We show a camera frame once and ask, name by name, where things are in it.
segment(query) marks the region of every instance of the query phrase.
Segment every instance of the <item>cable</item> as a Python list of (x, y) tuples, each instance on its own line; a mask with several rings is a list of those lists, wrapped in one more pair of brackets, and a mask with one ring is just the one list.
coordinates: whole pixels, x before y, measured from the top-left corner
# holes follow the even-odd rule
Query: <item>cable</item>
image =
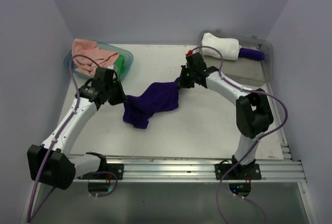
[(27, 210), (27, 218), (26, 218), (26, 222), (27, 223), (30, 223), (33, 220), (33, 218), (36, 216), (36, 214), (40, 210), (41, 206), (45, 203), (45, 201), (47, 200), (47, 198), (52, 194), (52, 192), (55, 189), (55, 187), (53, 187), (50, 190), (50, 192), (45, 196), (45, 198), (42, 200), (42, 202), (39, 204), (39, 206), (36, 207), (35, 211), (32, 212), (33, 203), (34, 203), (34, 200), (35, 200), (35, 197), (36, 197), (36, 193), (37, 193), (38, 182), (39, 182), (40, 177), (42, 175), (42, 171), (44, 169), (46, 161), (47, 161), (47, 159), (50, 156), (52, 148), (54, 147), (54, 145), (56, 144), (56, 142), (58, 142), (58, 137), (60, 136), (61, 132), (66, 127), (66, 125), (68, 124), (68, 122), (72, 119), (72, 117), (75, 114), (75, 111), (77, 110), (77, 108), (79, 106), (79, 102), (80, 102), (79, 88), (78, 88), (77, 82), (75, 80), (75, 77), (74, 77), (74, 74), (73, 74), (73, 68), (72, 68), (72, 66), (74, 65), (74, 58), (76, 58), (76, 57), (87, 58), (87, 59), (89, 59), (91, 62), (93, 62), (94, 64), (96, 64), (99, 67), (99, 64), (97, 64), (97, 62), (95, 62), (94, 60), (92, 60), (90, 57), (87, 57), (86, 55), (82, 55), (82, 54), (75, 55), (70, 60), (70, 63), (69, 63), (69, 73), (71, 75), (71, 78), (73, 80), (73, 83), (74, 83), (74, 86), (75, 86), (75, 89), (76, 89), (76, 95), (77, 95), (77, 97), (76, 97), (77, 98), (76, 104), (75, 104), (75, 107), (74, 107), (74, 111), (68, 116), (68, 118), (63, 122), (63, 124), (58, 129), (57, 133), (55, 134), (55, 136), (53, 138), (53, 141), (51, 142), (50, 147), (48, 148), (48, 150), (47, 150), (47, 152), (46, 152), (46, 154), (45, 154), (45, 156), (44, 156), (44, 158), (43, 158), (43, 160), (42, 160), (42, 162), (40, 164), (40, 167), (39, 167), (39, 170), (37, 172), (37, 176), (36, 176), (33, 188), (32, 188), (30, 202), (29, 202), (29, 207), (28, 207), (28, 210)]
[(118, 186), (118, 177), (117, 177), (114, 173), (112, 173), (112, 172), (108, 172), (108, 171), (98, 171), (98, 172), (89, 173), (89, 175), (100, 175), (100, 174), (111, 175), (111, 176), (114, 177), (114, 179), (115, 179), (115, 184), (114, 184), (114, 187), (113, 187), (113, 189), (112, 189), (111, 191), (108, 191), (107, 193), (105, 193), (105, 194), (101, 194), (101, 195), (99, 195), (99, 194), (95, 194), (95, 195), (94, 195), (94, 197), (98, 197), (98, 198), (99, 198), (99, 197), (106, 197), (106, 196), (112, 194), (113, 191), (114, 191), (114, 190), (116, 189), (116, 187)]
[[(220, 213), (220, 216), (222, 217), (222, 219), (227, 223), (229, 224), (230, 222), (228, 221), (228, 219), (226, 218), (226, 216), (224, 215), (223, 211), (222, 211), (222, 208), (220, 206), (220, 203), (219, 203), (219, 193), (220, 193), (220, 188), (222, 186), (222, 182), (223, 180), (226, 178), (226, 176), (232, 172), (249, 154), (250, 152), (253, 151), (253, 149), (256, 147), (256, 145), (258, 145), (259, 141), (270, 135), (271, 133), (273, 132), (276, 132), (278, 131), (279, 129), (281, 129), (287, 122), (287, 119), (288, 119), (288, 110), (287, 110), (287, 107), (286, 105), (281, 101), (279, 100), (277, 97), (275, 97), (273, 94), (270, 94), (270, 93), (267, 93), (267, 92), (263, 92), (263, 91), (256, 91), (256, 90), (248, 90), (248, 89), (242, 89), (240, 88), (239, 86), (235, 85), (234, 83), (232, 83), (231, 81), (229, 81), (228, 79), (225, 78), (225, 76), (223, 76), (222, 74), (222, 66), (223, 66), (223, 63), (224, 63), (224, 57), (223, 55), (221, 54), (221, 52), (213, 47), (210, 47), (210, 46), (197, 46), (195, 48), (192, 49), (192, 51), (196, 50), (196, 49), (199, 49), (199, 48), (209, 48), (209, 49), (212, 49), (214, 51), (216, 51), (219, 55), (220, 55), (220, 58), (221, 58), (221, 64), (220, 64), (220, 67), (219, 67), (219, 76), (222, 80), (224, 80), (226, 83), (228, 83), (229, 85), (231, 85), (232, 87), (238, 89), (238, 90), (242, 90), (243, 92), (247, 92), (247, 93), (257, 93), (257, 94), (262, 94), (262, 95), (266, 95), (268, 97), (271, 97), (273, 98), (274, 100), (278, 101), (280, 103), (280, 105), (284, 108), (284, 111), (285, 111), (285, 118), (283, 120), (283, 122), (276, 128), (274, 128), (273, 130), (269, 131), (269, 132), (266, 132), (264, 133), (263, 135), (261, 135), (257, 140), (256, 142), (250, 147), (250, 149), (247, 151), (247, 153), (236, 163), (234, 164), (223, 176), (222, 178), (220, 179), (219, 181), (219, 184), (218, 184), (218, 188), (217, 188), (217, 194), (216, 194), (216, 204), (217, 204), (217, 208), (218, 208), (218, 211)], [(268, 223), (268, 219), (267, 219), (267, 215), (265, 213), (265, 211), (263, 210), (262, 207), (260, 207), (257, 203), (255, 203), (253, 200), (250, 200), (250, 199), (247, 199), (247, 198), (244, 198), (245, 200), (247, 200), (248, 202), (251, 202), (252, 204), (254, 204), (255, 206), (257, 206), (263, 213), (264, 215), (264, 219), (265, 219), (265, 224)]]

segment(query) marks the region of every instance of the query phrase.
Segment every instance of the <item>wall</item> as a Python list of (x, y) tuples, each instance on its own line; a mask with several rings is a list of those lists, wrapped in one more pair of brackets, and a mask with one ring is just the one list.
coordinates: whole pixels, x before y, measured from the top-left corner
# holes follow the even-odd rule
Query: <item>wall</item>
[(321, 223), (332, 218), (331, 0), (289, 0), (268, 39), (274, 92), (289, 109), (290, 150), (301, 159)]
[(0, 0), (0, 223), (18, 223), (32, 180), (26, 151), (56, 126), (72, 36), (54, 0)]
[(287, 0), (55, 0), (74, 37), (195, 44), (203, 30), (266, 38)]

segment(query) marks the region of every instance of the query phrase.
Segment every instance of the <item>rolled towel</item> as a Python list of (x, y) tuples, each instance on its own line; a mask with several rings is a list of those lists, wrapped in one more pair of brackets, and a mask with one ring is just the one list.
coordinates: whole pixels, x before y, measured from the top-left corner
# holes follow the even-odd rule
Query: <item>rolled towel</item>
[[(256, 61), (262, 61), (265, 58), (264, 53), (261, 51), (242, 48), (237, 39), (218, 38), (211, 33), (203, 35), (202, 46), (210, 46), (219, 50), (223, 58), (230, 61), (236, 61), (239, 57)], [(220, 55), (209, 48), (202, 48), (202, 54), (220, 59)]]

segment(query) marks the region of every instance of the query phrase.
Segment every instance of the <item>plastic bin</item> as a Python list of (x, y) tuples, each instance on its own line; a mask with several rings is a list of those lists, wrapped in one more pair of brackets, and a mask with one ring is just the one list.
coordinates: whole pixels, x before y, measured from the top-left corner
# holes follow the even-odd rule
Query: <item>plastic bin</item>
[[(205, 33), (211, 33), (219, 38), (235, 38), (243, 48), (255, 49), (265, 54), (263, 61), (254, 61), (246, 58), (239, 58), (237, 61), (224, 61), (223, 73), (236, 82), (244, 85), (262, 86), (273, 80), (273, 53), (269, 41), (257, 39), (257, 37), (244, 37), (225, 34), (222, 31), (202, 31), (199, 35), (198, 46), (202, 43)], [(203, 56), (207, 66), (220, 66), (220, 60)]]
[[(99, 41), (97, 41), (97, 47), (105, 49), (105, 50), (111, 50), (111, 51), (117, 51), (119, 52), (120, 55), (124, 56), (124, 62), (123, 65), (125, 66), (126, 70), (120, 75), (120, 79), (123, 80), (125, 78), (125, 76), (127, 75), (131, 64), (134, 61), (134, 56), (131, 52), (109, 45), (109, 44), (105, 44), (105, 43), (101, 43)], [(67, 68), (69, 68), (69, 61), (72, 58), (72, 51), (70, 51), (67, 56), (65, 57), (65, 59), (63, 60), (63, 65)], [(79, 75), (80, 77), (84, 78), (84, 79), (90, 79), (92, 76), (88, 76), (82, 73), (79, 73), (77, 71), (75, 71), (75, 69), (77, 68), (77, 66), (74, 64), (74, 73)]]

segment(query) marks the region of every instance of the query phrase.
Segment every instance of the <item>purple rolled cloth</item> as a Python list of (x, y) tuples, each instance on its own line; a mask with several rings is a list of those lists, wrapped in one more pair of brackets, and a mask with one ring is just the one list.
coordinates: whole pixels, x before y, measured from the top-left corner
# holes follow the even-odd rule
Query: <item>purple rolled cloth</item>
[(123, 121), (139, 129), (146, 129), (154, 113), (178, 108), (178, 80), (154, 82), (141, 96), (127, 95)]

